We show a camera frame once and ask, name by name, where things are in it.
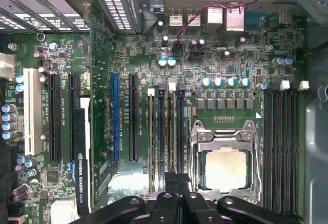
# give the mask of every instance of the black capacitor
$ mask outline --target black capacitor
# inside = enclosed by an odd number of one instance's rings
[[[21,185],[20,187],[17,187],[16,189],[12,190],[12,195],[18,196],[21,193],[25,192],[27,190],[27,185]]]
[[[33,56],[37,59],[40,59],[40,60],[45,60],[46,59],[46,55],[44,53],[40,53],[40,52],[34,52],[33,53]]]
[[[167,47],[169,44],[169,37],[167,35],[164,35],[162,38],[162,46]]]
[[[190,41],[190,48],[194,48],[194,47],[196,47],[196,45],[197,45],[197,40],[196,39],[192,39]]]
[[[197,48],[202,48],[203,46],[205,46],[205,40],[201,38],[200,40],[198,40]]]
[[[163,25],[164,25],[164,23],[162,21],[157,22],[157,32],[163,31]]]
[[[221,60],[226,60],[228,59],[230,56],[230,52],[229,51],[222,51],[221,53]]]
[[[24,200],[25,198],[27,198],[28,194],[27,192],[23,192],[22,194],[18,195],[18,196],[14,196],[14,202],[20,202],[22,200]]]
[[[246,43],[246,38],[245,37],[240,37],[235,42],[235,46],[238,47],[238,46],[241,46],[241,45],[243,45],[245,43]]]

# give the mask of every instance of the white pci slot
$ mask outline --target white pci slot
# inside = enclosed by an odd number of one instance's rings
[[[42,104],[40,74],[36,69],[23,69],[25,155],[42,152]]]

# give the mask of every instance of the mounting screw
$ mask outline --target mounting screw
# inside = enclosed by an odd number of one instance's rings
[[[327,0],[318,0],[318,6],[323,7],[326,6]]]

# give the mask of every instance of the motherboard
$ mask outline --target motherboard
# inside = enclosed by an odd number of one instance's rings
[[[256,20],[243,32],[193,27],[177,40],[165,23],[114,35],[92,7],[90,35],[5,36],[16,45],[5,51],[16,75],[5,142],[26,193],[12,206],[29,224],[69,223],[125,196],[147,200],[176,172],[212,200],[302,215],[305,25],[245,17]]]

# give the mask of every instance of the cable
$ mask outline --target cable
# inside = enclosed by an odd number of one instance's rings
[[[198,16],[201,14],[201,12],[207,8],[223,8],[223,9],[236,9],[236,8],[240,8],[240,7],[245,7],[248,6],[250,4],[253,4],[255,2],[257,2],[258,0],[251,0],[249,2],[244,2],[242,4],[234,4],[234,5],[222,5],[222,4],[214,4],[214,3],[209,3],[208,5],[203,6],[192,18],[190,18],[190,20],[187,22],[187,24],[185,24],[183,26],[183,28],[180,30],[178,36],[177,36],[177,41],[180,41],[180,36],[181,34],[187,29],[187,27],[189,26],[189,24]]]

